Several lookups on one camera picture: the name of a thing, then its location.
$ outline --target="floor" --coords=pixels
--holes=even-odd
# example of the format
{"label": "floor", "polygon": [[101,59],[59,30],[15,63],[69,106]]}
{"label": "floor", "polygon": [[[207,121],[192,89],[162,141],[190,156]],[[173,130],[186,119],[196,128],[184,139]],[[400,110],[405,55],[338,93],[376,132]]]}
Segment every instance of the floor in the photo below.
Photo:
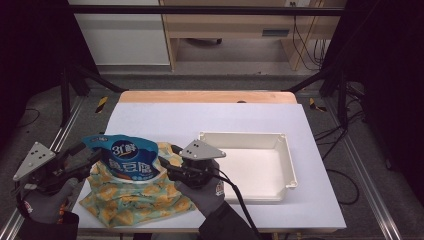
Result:
{"label": "floor", "polygon": [[[311,45],[309,50],[312,53],[314,46]],[[305,58],[305,62],[308,68],[317,67],[310,59]],[[111,82],[130,89],[282,90],[306,79],[314,72],[316,70],[308,70],[304,66],[298,71],[292,71],[276,40],[224,39],[221,45],[216,45],[213,40],[188,39],[181,43],[174,72],[163,68],[149,68],[149,71],[124,73],[125,75],[122,72],[105,71],[103,75]],[[88,97],[73,98],[74,102],[82,101],[81,111],[69,135],[55,147],[66,148],[82,136],[105,130],[119,94],[90,84],[93,90]],[[321,98],[317,93],[320,84],[321,82],[312,84],[296,94],[317,138],[323,136],[321,133],[338,126],[334,118],[337,96]],[[28,109],[36,110],[26,112],[20,123],[25,126],[15,130],[9,145],[0,152],[0,168],[4,171],[1,174],[4,187],[0,191],[2,225],[7,223],[14,210],[14,199],[9,191],[13,188],[11,179],[17,162],[26,155],[35,141],[49,147],[60,130],[59,96],[58,88],[34,96],[28,103]],[[100,114],[95,113],[99,99],[103,96],[108,96],[105,108]],[[311,99],[315,101],[316,107],[311,107]],[[348,114],[354,116],[348,133],[323,160],[347,228],[332,234],[280,234],[279,238],[424,239],[422,205],[415,199],[402,174],[386,169],[384,155],[366,123],[360,103],[350,97],[348,102]],[[317,141],[322,156],[325,156],[340,134],[336,130]],[[356,166],[358,162],[366,169],[377,193],[370,190],[367,179],[364,182],[364,176],[358,172],[360,167]],[[376,204],[373,202],[375,199],[381,200],[383,204]],[[384,229],[391,223],[394,223],[393,231]],[[78,239],[119,239],[119,236],[80,232]]]}

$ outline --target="white tabletop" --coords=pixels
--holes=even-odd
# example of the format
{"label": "white tabletop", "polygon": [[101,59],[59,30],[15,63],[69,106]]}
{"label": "white tabletop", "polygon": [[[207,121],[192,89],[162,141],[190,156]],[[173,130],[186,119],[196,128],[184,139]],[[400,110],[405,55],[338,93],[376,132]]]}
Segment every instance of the white tabletop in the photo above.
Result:
{"label": "white tabletop", "polygon": [[[124,134],[181,147],[200,132],[284,133],[298,186],[281,202],[247,208],[261,232],[333,232],[346,228],[311,129],[300,104],[262,103],[118,103],[106,135]],[[85,182],[78,201],[90,192]],[[231,205],[244,218],[240,205]],[[130,227],[107,229],[79,203],[79,228],[117,232],[195,232],[199,211]]]}

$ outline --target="gray glove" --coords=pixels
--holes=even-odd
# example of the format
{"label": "gray glove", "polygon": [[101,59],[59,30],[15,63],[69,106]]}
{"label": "gray glove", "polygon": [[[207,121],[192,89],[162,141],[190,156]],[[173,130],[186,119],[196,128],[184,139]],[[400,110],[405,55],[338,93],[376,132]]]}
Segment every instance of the gray glove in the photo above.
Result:
{"label": "gray glove", "polygon": [[[215,168],[219,169],[219,164],[215,160],[213,160],[213,164]],[[201,189],[191,189],[180,181],[176,181],[174,186],[183,195],[190,198],[205,217],[218,209],[224,202],[224,182],[217,178],[212,178]]]}
{"label": "gray glove", "polygon": [[62,189],[53,196],[46,196],[37,191],[32,191],[25,197],[24,202],[30,218],[39,223],[57,223],[63,215],[61,205],[72,194],[78,180],[71,178],[63,185]]}

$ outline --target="wooden desk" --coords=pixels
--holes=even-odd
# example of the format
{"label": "wooden desk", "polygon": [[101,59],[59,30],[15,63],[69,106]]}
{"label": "wooden desk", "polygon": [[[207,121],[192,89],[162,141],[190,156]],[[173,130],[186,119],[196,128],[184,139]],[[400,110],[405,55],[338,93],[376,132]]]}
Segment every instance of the wooden desk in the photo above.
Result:
{"label": "wooden desk", "polygon": [[[160,0],[164,6],[257,6],[284,7],[288,0]],[[304,7],[344,7],[346,0],[311,0]],[[293,16],[162,15],[171,68],[175,69],[181,38],[275,38],[281,39],[290,66],[297,70],[306,49],[294,34]],[[303,41],[331,39],[339,17],[298,16],[297,29]],[[288,35],[264,36],[264,30],[288,31]]]}
{"label": "wooden desk", "polygon": [[[239,100],[248,103],[236,103]],[[259,231],[334,232],[346,227],[302,105],[292,93],[129,91],[122,94],[105,134],[186,146],[201,131],[286,134],[299,185],[283,201],[247,205]],[[90,191],[85,182],[77,201]],[[244,217],[239,204],[231,206]],[[191,211],[105,228],[79,203],[72,211],[80,216],[79,228],[89,231],[197,232],[204,221],[199,211]]]}

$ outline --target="white panel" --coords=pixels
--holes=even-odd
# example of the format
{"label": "white panel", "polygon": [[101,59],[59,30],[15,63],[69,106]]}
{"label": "white panel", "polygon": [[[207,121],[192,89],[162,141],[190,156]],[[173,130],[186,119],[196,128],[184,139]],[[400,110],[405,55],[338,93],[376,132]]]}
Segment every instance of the white panel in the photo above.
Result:
{"label": "white panel", "polygon": [[[158,5],[144,0],[69,0],[73,5]],[[134,14],[75,14],[97,65],[169,65],[162,18]]]}

